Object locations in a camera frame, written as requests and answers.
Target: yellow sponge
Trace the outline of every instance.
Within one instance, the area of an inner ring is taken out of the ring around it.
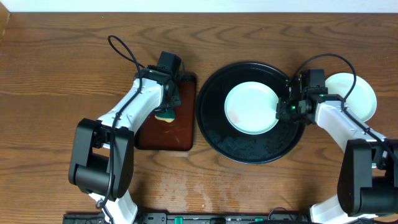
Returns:
[[[163,113],[157,113],[155,114],[155,118],[161,121],[166,121],[168,123],[171,123],[175,119],[175,112],[174,110],[168,110]]]

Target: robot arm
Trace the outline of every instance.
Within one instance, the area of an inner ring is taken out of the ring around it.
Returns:
[[[107,221],[131,224],[137,205],[128,191],[134,167],[134,133],[155,111],[164,111],[181,104],[177,88],[181,59],[162,52],[156,66],[149,65],[141,73],[141,92],[125,107],[115,128],[113,188],[103,211]],[[93,152],[93,147],[109,148],[110,131],[116,113],[139,89],[136,79],[127,95],[108,113],[96,121],[83,119],[77,126],[70,162],[69,181],[97,203],[104,200],[109,182],[109,158]]]
[[[348,105],[343,111],[342,101],[341,96],[328,94],[323,70],[308,70],[292,83],[289,99],[279,98],[277,106],[277,118],[317,124],[345,153],[337,195],[310,208],[312,221],[317,223],[349,223],[398,211],[398,170],[381,145],[395,151],[397,141],[372,130]],[[386,170],[386,176],[373,177],[372,168]]]

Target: black tray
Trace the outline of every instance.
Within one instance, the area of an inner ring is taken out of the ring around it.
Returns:
[[[289,96],[288,76],[263,63],[239,62],[214,73],[203,85],[197,99],[197,121],[202,135],[220,154],[238,162],[261,164],[288,153],[300,140],[305,125],[278,121],[268,132],[245,134],[235,129],[224,112],[225,98],[236,85],[259,82],[278,97]]]

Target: cable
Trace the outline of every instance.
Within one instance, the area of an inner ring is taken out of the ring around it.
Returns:
[[[124,48],[128,49],[128,47],[126,46],[126,44],[124,44],[124,42],[123,42],[121,39],[119,39],[119,37],[116,37],[115,35],[110,35],[109,37],[114,37],[116,40],[118,40],[118,41],[123,45]],[[109,42],[110,46],[113,48],[114,51],[116,51],[120,56],[124,57],[125,59],[129,60],[130,62],[135,63],[135,64],[138,63],[136,59],[132,59],[132,60],[131,60],[131,58],[125,56],[122,52],[120,52],[120,51],[112,44],[112,42],[109,40],[109,37],[108,37],[108,42]],[[140,67],[142,67],[142,68],[145,68],[145,66],[141,65],[140,63],[138,63],[138,65],[139,65]]]
[[[106,207],[104,207],[104,213],[105,213],[106,216],[108,216],[109,223],[113,224],[113,217],[112,217],[112,215],[110,214],[110,212],[108,211],[108,209]]]
[[[112,44],[112,40],[111,40],[112,38],[115,38],[117,41],[119,41],[119,43],[121,45],[123,45],[123,47],[129,52],[132,60],[127,58],[125,55],[123,55],[120,51],[118,51],[114,47],[114,45]],[[124,111],[124,109],[126,109],[126,107],[141,92],[141,89],[142,89],[142,75],[141,75],[141,69],[139,68],[142,65],[137,62],[137,59],[135,58],[134,54],[131,52],[129,47],[119,37],[116,37],[115,35],[109,35],[108,36],[108,42],[109,42],[110,46],[119,55],[122,55],[122,57],[124,57],[124,58],[128,59],[129,61],[134,62],[134,64],[136,64],[137,71],[138,71],[138,77],[139,77],[139,87],[138,87],[138,90],[136,91],[136,93],[133,94],[133,96],[120,108],[120,110],[115,113],[115,116],[114,116],[114,119],[113,119],[113,122],[112,122],[111,139],[110,139],[110,144],[109,144],[109,182],[108,182],[108,189],[106,191],[105,198],[103,199],[103,201],[96,205],[96,208],[98,208],[98,209],[104,208],[104,210],[106,210],[105,205],[106,205],[106,202],[108,201],[109,197],[111,196],[111,192],[112,192],[112,189],[113,189],[113,169],[114,169],[114,167],[113,167],[113,154],[114,154],[114,140],[115,140],[114,131],[116,129],[116,124],[118,123],[118,120],[119,120],[122,112]]]
[[[344,106],[344,103],[346,102],[347,98],[349,97],[349,95],[351,94],[351,92],[354,90],[355,84],[356,84],[356,72],[355,72],[355,68],[353,67],[353,65],[344,57],[337,55],[337,54],[320,54],[320,55],[316,55],[308,60],[306,60],[298,69],[297,71],[293,74],[293,77],[291,79],[291,81],[289,81],[288,85],[292,83],[293,80],[295,80],[298,76],[298,73],[301,71],[301,69],[303,69],[303,67],[309,63],[310,61],[316,59],[316,58],[320,58],[320,57],[336,57],[336,58],[340,58],[342,59],[344,62],[347,63],[347,65],[350,67],[353,75],[354,75],[354,81],[353,84],[351,86],[351,88],[348,90],[347,94],[344,96],[343,101],[341,101],[341,108],[343,110],[343,112],[347,115],[347,117],[349,117],[352,121],[354,121],[355,124],[357,124],[366,134],[370,135],[372,138],[374,138],[382,147],[383,149],[388,153],[388,155],[391,157],[391,159],[394,161],[394,163],[396,165],[398,165],[398,158],[396,155],[394,155],[394,153],[391,151],[391,149],[389,147],[386,146],[386,144],[379,139],[375,134],[373,134],[371,132],[371,128],[366,128],[365,126],[363,126],[358,120],[356,120],[348,111],[347,111],[347,107]]]
[[[282,210],[285,210],[285,211],[287,212],[286,208],[284,208],[284,207],[276,207],[276,208],[272,209],[272,211],[268,214],[268,220],[271,220],[272,214],[273,214],[274,211],[277,210],[277,209],[282,209]],[[289,215],[289,217],[290,217],[290,219],[291,219],[292,221],[296,221],[290,214],[288,214],[288,215]]]

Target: wood grain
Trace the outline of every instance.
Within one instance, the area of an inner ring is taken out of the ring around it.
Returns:
[[[107,112],[132,84],[135,68],[108,45],[109,34],[144,65],[162,50],[176,53],[197,74],[197,91],[233,62],[292,74],[316,54],[344,55],[376,92],[369,125],[398,136],[397,14],[14,13],[0,48],[2,222],[60,223],[66,212],[96,211],[67,172],[79,120]],[[333,58],[309,67],[348,71]],[[189,152],[135,152],[130,191],[147,211],[305,210],[336,193],[342,158],[324,130],[309,126],[278,161],[240,164],[214,151],[195,124]]]

